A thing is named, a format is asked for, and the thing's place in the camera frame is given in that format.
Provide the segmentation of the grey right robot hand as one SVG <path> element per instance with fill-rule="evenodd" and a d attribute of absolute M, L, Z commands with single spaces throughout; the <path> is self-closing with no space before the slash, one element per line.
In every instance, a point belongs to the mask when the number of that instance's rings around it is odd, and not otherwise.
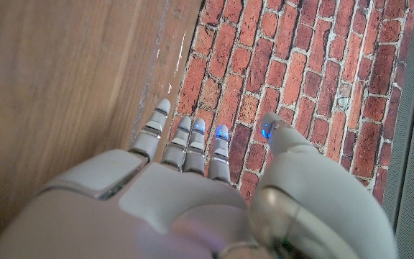
<path fill-rule="evenodd" d="M 169 110 L 163 99 L 129 150 L 46 183 L 0 234 L 0 258 L 397 257 L 377 200 L 276 113 L 261 121 L 273 158 L 247 201 L 225 125 L 206 159 L 204 121 L 184 117 L 155 161 Z"/>

